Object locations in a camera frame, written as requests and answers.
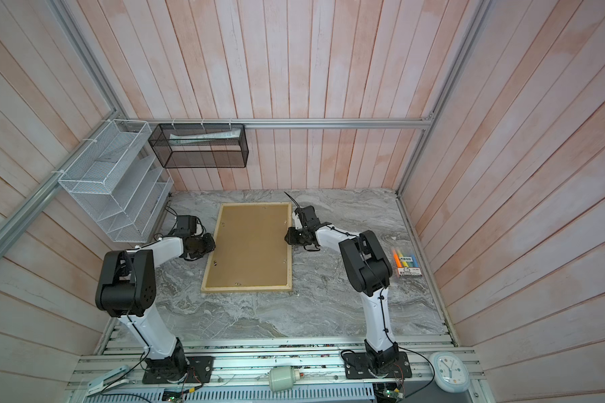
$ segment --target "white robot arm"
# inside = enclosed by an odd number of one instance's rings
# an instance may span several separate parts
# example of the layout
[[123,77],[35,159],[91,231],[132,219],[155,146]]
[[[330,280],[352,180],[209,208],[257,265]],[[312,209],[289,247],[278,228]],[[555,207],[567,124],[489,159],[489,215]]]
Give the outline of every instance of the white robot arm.
[[390,328],[388,286],[392,267],[376,235],[372,231],[354,233],[321,222],[313,206],[297,208],[293,213],[294,226],[285,241],[290,245],[316,248],[326,247],[342,255],[350,284],[361,295],[366,322],[365,358],[375,375],[390,371],[399,358],[399,347]]
[[182,382],[188,362],[184,349],[155,305],[155,268],[182,257],[201,257],[215,248],[196,217],[180,215],[169,236],[135,249],[108,252],[98,281],[96,306],[118,318],[144,348],[154,379]]

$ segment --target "gray marble surface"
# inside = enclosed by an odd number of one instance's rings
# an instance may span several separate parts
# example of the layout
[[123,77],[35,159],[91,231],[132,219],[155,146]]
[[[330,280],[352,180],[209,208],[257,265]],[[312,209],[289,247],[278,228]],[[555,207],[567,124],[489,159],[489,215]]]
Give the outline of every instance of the gray marble surface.
[[[291,190],[302,206],[313,205],[321,221],[348,231],[372,230],[392,260],[391,248],[411,252],[408,232],[389,189]],[[170,206],[198,216],[210,232],[221,203],[288,201],[281,190],[177,192]],[[167,233],[175,219],[167,215]],[[157,307],[182,341],[365,335],[359,294],[350,286],[340,255],[293,247],[293,291],[201,294],[206,257],[173,259],[157,269]],[[443,334],[445,327],[423,277],[390,279],[390,316],[397,335]],[[122,330],[118,340],[131,340]]]

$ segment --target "wooden frame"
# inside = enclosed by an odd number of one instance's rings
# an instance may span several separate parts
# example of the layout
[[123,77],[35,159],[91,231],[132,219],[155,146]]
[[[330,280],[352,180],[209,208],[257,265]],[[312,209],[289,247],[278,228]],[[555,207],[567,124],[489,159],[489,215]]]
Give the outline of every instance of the wooden frame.
[[[264,202],[264,203],[223,203],[220,206],[220,211],[217,214],[217,222],[215,223],[215,232],[213,238],[217,241],[217,234],[222,221],[222,212],[226,206],[279,206],[287,205],[287,227],[291,226],[291,203],[290,202]],[[204,272],[204,278],[202,280],[202,293],[220,293],[220,292],[257,292],[257,291],[291,291],[291,245],[287,245],[287,284],[282,286],[246,286],[246,287],[206,287],[208,281],[208,274],[210,273],[211,264],[213,262],[213,253],[208,256],[208,262],[206,263],[206,270]]]

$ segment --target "white wire basket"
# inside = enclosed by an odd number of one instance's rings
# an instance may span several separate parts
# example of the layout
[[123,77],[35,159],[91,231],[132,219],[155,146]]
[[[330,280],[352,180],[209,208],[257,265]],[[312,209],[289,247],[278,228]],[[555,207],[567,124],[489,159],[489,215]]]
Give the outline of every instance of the white wire basket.
[[110,122],[58,180],[115,242],[145,242],[172,187],[155,156],[137,155],[147,122]]

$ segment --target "wooden plank wall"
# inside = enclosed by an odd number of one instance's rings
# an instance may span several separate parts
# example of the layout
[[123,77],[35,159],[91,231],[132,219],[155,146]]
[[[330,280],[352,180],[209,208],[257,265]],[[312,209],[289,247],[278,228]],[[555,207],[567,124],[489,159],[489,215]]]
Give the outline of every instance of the wooden plank wall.
[[605,0],[494,4],[403,194],[499,402],[605,402]]
[[[110,113],[46,0],[0,1],[0,223]],[[62,193],[0,261],[0,402],[55,402],[109,317],[110,242]]]
[[[479,0],[66,0],[130,117],[423,117]],[[249,130],[179,190],[396,188],[415,130]]]

